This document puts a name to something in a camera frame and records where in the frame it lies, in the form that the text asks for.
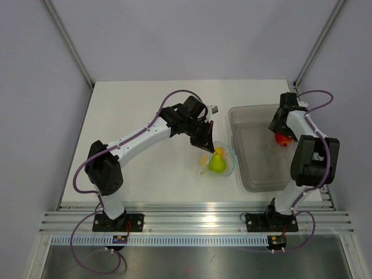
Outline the clear zip top bag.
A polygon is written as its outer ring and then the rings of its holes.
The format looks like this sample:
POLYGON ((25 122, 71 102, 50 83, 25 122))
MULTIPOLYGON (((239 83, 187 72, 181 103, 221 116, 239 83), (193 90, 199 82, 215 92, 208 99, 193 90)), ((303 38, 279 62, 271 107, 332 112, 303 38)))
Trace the clear zip top bag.
POLYGON ((204 151, 200 156, 200 174, 214 174, 222 177, 230 176, 234 172, 237 162, 235 151, 232 147, 221 141, 215 141, 213 146, 213 153, 204 151))

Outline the small circuit board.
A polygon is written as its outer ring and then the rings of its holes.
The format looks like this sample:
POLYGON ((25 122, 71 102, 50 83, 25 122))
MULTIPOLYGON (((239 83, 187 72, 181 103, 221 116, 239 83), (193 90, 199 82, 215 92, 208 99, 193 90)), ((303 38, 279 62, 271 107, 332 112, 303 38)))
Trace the small circuit board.
POLYGON ((287 237, 285 235, 272 236, 270 238, 270 244, 276 246, 277 245, 286 246, 287 237))
POLYGON ((112 243, 113 244, 126 244, 128 241, 128 236, 126 235, 114 235, 112 243))

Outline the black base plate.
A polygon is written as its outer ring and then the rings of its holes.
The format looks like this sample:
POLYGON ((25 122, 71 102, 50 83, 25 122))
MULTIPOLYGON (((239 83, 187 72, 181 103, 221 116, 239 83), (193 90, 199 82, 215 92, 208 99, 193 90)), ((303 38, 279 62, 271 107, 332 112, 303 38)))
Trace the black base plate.
POLYGON ((94 217, 93 232, 99 233, 141 233, 144 227, 144 215, 127 213, 124 217, 111 220, 104 213, 94 217))
POLYGON ((295 233, 299 231, 297 220, 293 215, 275 214, 269 217, 263 213, 247 213, 245 222, 249 233, 295 233))

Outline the aluminium rail profile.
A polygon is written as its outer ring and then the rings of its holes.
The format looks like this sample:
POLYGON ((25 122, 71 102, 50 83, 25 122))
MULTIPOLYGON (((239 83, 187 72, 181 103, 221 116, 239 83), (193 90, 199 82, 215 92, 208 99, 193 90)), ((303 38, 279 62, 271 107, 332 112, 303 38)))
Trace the aluminium rail profile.
MULTIPOLYGON (((125 203, 127 212, 144 215, 144 235, 243 235, 247 233, 243 213, 261 213, 265 206, 264 202, 125 203)), ((68 234, 94 209, 95 205, 82 202, 46 212, 39 232, 68 234)), ((297 218, 300 233, 310 233, 312 220, 316 221, 316 234, 355 233, 348 213, 336 210, 329 200, 305 202, 300 210, 297 218)))

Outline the right aluminium frame post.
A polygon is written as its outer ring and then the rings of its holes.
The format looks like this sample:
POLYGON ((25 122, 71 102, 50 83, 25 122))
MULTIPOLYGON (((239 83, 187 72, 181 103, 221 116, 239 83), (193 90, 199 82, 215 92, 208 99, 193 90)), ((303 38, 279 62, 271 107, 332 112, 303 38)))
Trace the right aluminium frame post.
POLYGON ((331 10, 327 20, 324 23, 319 35, 317 36, 308 56, 305 59, 304 64, 302 65, 299 73, 292 82, 292 86, 295 92, 298 92, 298 89, 305 79, 307 73, 309 72, 312 64, 320 54, 322 47, 324 46, 328 36, 331 34, 333 27, 335 26, 337 20, 341 16, 343 10, 346 8, 349 1, 347 0, 337 0, 333 9, 331 10))

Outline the yellow toy lemon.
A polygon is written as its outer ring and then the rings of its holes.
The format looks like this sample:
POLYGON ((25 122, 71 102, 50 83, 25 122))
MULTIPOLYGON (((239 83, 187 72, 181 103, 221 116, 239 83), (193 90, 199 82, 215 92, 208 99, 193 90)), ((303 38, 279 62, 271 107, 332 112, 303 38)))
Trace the yellow toy lemon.
MULTIPOLYGON (((218 154, 220 156, 223 156, 224 154, 224 151, 223 151, 223 148, 221 147, 215 147, 214 148, 214 154, 218 154)), ((212 154, 209 153, 209 152, 206 152, 206 153, 203 153, 200 157, 200 165, 201 166, 207 166, 208 163, 209 163, 209 159, 212 157, 212 154)))

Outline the aluminium frame post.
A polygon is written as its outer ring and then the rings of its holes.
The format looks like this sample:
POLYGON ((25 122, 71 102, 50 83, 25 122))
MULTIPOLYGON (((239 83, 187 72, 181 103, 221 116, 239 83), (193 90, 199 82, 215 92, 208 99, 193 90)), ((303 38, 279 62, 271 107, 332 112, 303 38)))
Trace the aluminium frame post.
POLYGON ((335 26, 337 20, 341 16, 343 10, 346 8, 349 1, 347 0, 337 0, 333 9, 331 10, 327 20, 324 23, 319 35, 317 36, 308 56, 305 59, 304 64, 302 65, 299 73, 292 82, 292 86, 295 92, 298 92, 298 89, 305 79, 307 73, 309 72, 312 64, 320 54, 322 47, 324 46, 328 36, 331 34, 333 27, 335 26))
POLYGON ((90 89, 90 92, 94 90, 95 82, 93 81, 91 75, 89 74, 79 52, 77 51, 74 42, 69 35, 69 32, 52 0, 41 0, 43 7, 45 8, 47 14, 51 18, 56 30, 61 37, 67 51, 69 52, 73 62, 76 64, 80 74, 82 75, 86 85, 90 89))

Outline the left aluminium frame post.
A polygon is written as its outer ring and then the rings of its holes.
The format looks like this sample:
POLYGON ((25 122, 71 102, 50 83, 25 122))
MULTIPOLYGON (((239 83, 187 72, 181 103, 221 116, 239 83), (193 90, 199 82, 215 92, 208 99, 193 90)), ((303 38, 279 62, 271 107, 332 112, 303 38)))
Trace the left aluminium frame post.
POLYGON ((51 18, 56 30, 61 37, 67 51, 69 52, 73 62, 76 64, 80 74, 82 75, 86 85, 90 89, 90 92, 94 90, 95 82, 93 81, 91 75, 89 74, 79 52, 77 51, 74 42, 69 35, 69 32, 52 0, 41 0, 43 7, 45 8, 47 14, 51 18))

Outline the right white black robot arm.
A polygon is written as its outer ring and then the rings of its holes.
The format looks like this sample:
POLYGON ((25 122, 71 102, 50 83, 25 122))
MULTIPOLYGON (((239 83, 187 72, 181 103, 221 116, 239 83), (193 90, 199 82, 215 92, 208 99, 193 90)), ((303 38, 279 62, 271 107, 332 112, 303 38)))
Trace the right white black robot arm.
POLYGON ((310 117, 311 109, 300 104, 297 94, 280 95, 280 104, 269 130, 297 142, 291 162, 291 180, 263 213, 267 232, 298 231, 296 208, 312 191, 331 184, 335 177, 340 142, 326 136, 310 117))

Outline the grey translucent plastic bin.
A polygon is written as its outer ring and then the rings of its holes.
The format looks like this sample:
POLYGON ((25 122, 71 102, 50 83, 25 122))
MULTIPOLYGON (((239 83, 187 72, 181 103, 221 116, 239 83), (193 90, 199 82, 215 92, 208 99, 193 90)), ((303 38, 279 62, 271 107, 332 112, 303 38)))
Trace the grey translucent plastic bin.
POLYGON ((233 107, 228 112, 242 185, 249 192, 282 191, 291 180, 297 143, 277 143, 269 124, 278 105, 233 107))

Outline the red toy apple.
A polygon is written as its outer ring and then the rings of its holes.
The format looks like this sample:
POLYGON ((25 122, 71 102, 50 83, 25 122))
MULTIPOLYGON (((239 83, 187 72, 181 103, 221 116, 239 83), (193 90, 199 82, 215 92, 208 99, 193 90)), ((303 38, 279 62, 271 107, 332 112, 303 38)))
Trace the red toy apple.
POLYGON ((281 133, 275 133, 275 141, 281 146, 288 146, 288 144, 293 142, 293 139, 291 137, 288 137, 281 133))

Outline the right small circuit board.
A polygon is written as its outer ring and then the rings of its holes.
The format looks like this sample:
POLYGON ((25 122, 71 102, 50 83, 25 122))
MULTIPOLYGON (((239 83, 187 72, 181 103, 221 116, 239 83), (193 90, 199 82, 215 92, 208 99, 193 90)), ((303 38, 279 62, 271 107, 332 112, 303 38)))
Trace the right small circuit board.
POLYGON ((287 237, 285 235, 272 236, 270 238, 270 244, 276 246, 277 245, 286 246, 287 237))

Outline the green toy pear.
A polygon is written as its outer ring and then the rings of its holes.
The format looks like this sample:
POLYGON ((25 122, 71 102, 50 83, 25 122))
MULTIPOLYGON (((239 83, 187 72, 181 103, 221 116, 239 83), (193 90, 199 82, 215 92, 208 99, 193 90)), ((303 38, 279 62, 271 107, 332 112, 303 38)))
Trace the green toy pear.
POLYGON ((227 167, 224 158, 218 154, 213 154, 209 160, 208 170, 215 173, 222 173, 227 167))

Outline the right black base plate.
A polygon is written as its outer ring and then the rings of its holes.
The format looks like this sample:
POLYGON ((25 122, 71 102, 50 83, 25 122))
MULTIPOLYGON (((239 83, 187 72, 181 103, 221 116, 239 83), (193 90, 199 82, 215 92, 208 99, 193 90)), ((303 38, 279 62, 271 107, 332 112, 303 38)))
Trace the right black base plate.
POLYGON ((269 217, 263 213, 247 213, 245 222, 249 233, 295 233, 299 231, 297 220, 293 215, 275 214, 269 217))

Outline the left small circuit board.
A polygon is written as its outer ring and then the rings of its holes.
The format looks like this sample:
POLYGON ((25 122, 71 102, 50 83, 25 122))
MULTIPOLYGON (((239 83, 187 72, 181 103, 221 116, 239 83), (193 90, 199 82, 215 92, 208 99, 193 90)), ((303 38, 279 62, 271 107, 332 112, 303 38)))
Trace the left small circuit board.
POLYGON ((128 236, 126 235, 114 235, 112 243, 113 244, 126 244, 128 241, 128 236))

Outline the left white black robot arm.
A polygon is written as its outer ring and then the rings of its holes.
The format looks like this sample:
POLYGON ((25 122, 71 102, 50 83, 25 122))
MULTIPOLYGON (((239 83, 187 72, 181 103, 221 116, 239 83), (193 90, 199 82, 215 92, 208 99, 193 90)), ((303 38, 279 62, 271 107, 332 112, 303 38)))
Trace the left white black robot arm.
POLYGON ((184 103, 162 105, 147 126, 122 139, 109 144, 94 142, 84 171, 98 191, 102 211, 95 215, 92 230, 141 232, 143 214, 128 213, 119 197, 119 189, 124 183, 122 169, 151 146, 179 134, 189 136, 192 146, 213 153, 213 121, 210 117, 217 112, 217 106, 207 106, 199 98, 189 96, 184 103))

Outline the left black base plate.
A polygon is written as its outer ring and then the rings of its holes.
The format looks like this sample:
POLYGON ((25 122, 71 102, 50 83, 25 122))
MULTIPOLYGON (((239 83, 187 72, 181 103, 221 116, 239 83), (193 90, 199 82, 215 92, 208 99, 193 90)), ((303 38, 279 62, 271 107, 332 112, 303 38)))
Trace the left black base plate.
POLYGON ((99 233, 141 233, 144 227, 144 215, 127 213, 124 217, 111 220, 104 213, 94 217, 93 232, 99 233))

